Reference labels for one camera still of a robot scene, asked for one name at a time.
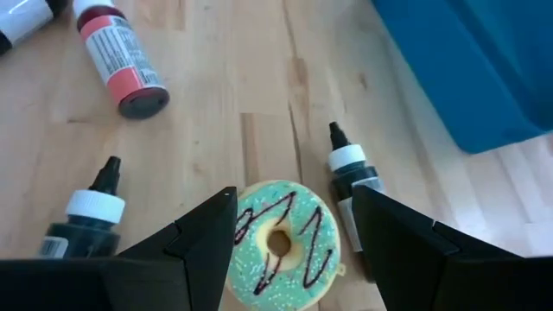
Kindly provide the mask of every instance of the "wooden floor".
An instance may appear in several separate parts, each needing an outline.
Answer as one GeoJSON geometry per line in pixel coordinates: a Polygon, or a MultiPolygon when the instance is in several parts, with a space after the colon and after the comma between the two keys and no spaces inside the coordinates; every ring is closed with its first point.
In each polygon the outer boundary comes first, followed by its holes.
{"type": "MultiPolygon", "coordinates": [[[[2,57],[1,257],[33,256],[109,155],[124,161],[122,249],[228,185],[300,181],[330,203],[334,120],[391,197],[517,254],[553,254],[553,140],[460,152],[367,0],[118,4],[171,103],[120,118],[70,14],[2,57]]],[[[383,310],[342,244],[348,272],[310,311],[383,310]]],[[[225,292],[222,310],[245,308],[225,292]]]]}

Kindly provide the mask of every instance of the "black nozzle cap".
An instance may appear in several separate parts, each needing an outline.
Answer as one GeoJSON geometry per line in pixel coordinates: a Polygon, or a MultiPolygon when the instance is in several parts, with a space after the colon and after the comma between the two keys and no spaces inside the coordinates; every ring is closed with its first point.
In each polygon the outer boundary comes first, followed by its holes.
{"type": "Polygon", "coordinates": [[[340,128],[338,123],[332,122],[328,125],[330,127],[330,141],[332,142],[332,150],[346,147],[351,143],[347,140],[346,134],[340,128]]]}
{"type": "Polygon", "coordinates": [[[120,166],[121,159],[113,155],[110,156],[104,167],[96,175],[94,183],[88,189],[104,194],[117,195],[120,166]]]}

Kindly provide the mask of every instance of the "bottle label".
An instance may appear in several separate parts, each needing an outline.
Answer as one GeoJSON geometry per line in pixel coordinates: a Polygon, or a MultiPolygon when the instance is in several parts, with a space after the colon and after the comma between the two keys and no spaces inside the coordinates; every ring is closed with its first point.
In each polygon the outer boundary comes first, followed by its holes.
{"type": "Polygon", "coordinates": [[[42,258],[63,258],[66,254],[69,240],[60,237],[44,237],[39,256],[42,258]]]}
{"type": "Polygon", "coordinates": [[[80,35],[117,103],[143,88],[165,88],[124,18],[96,17],[81,29],[80,35]]]}
{"type": "MultiPolygon", "coordinates": [[[[367,186],[382,194],[385,192],[384,185],[377,176],[365,178],[361,181],[355,181],[352,184],[352,187],[358,185],[367,186]]],[[[357,235],[357,226],[355,225],[355,218],[353,217],[352,211],[352,199],[353,198],[347,198],[338,202],[338,209],[340,211],[342,221],[344,222],[347,236],[349,237],[349,241],[352,244],[353,251],[360,252],[363,250],[363,248],[361,247],[361,242],[359,241],[359,236],[357,235]]]]}
{"type": "Polygon", "coordinates": [[[45,0],[1,0],[0,31],[15,46],[53,18],[45,0]]]}

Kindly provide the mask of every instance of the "donut hole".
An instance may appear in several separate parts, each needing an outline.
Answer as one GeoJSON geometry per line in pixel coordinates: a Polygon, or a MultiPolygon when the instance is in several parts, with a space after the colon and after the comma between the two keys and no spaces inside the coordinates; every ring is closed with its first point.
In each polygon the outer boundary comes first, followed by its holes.
{"type": "Polygon", "coordinates": [[[275,256],[284,257],[292,248],[292,241],[284,230],[274,230],[267,238],[267,246],[275,256]]]}

